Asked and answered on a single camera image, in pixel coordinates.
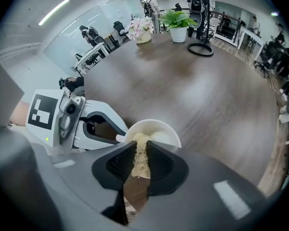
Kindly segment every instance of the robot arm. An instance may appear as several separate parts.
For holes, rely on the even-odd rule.
[[[79,96],[69,98],[63,90],[36,90],[26,127],[50,147],[60,145],[68,154],[73,147],[95,150],[118,144],[94,133],[94,124],[104,122],[120,135],[128,130],[106,103]]]

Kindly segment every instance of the glass wall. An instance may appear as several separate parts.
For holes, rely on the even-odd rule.
[[[71,76],[75,75],[75,72],[72,71],[73,66],[77,62],[75,54],[84,55],[92,48],[82,37],[79,27],[81,25],[94,27],[99,35],[106,38],[115,31],[113,28],[114,22],[120,21],[123,26],[126,26],[131,20],[131,14],[144,16],[139,0],[112,0],[105,2],[66,25],[61,33],[49,44],[44,53],[63,71]]]
[[[122,0],[126,11],[128,11],[129,16],[133,15],[134,17],[143,17],[144,9],[141,6],[139,0]]]
[[[234,6],[229,3],[215,1],[215,11],[219,13],[225,12],[226,15],[232,16],[236,19],[241,18],[247,25],[250,24],[252,17],[254,14],[243,10],[237,6]]]

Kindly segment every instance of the green plant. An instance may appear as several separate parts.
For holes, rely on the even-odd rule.
[[[188,17],[188,14],[182,11],[168,10],[167,13],[159,18],[162,23],[168,24],[167,31],[171,28],[187,27],[189,25],[198,25]]]

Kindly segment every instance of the backpack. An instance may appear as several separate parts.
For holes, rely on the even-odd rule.
[[[152,17],[153,9],[150,5],[150,1],[149,2],[146,1],[144,4],[144,13],[146,16]]]

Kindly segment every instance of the flower vase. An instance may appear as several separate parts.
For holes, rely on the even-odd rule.
[[[171,28],[170,33],[171,33],[173,42],[175,43],[185,42],[186,29],[187,27]]]
[[[151,40],[151,34],[150,34],[150,31],[147,30],[145,33],[143,33],[142,35],[136,38],[136,44],[147,43],[150,40]]]

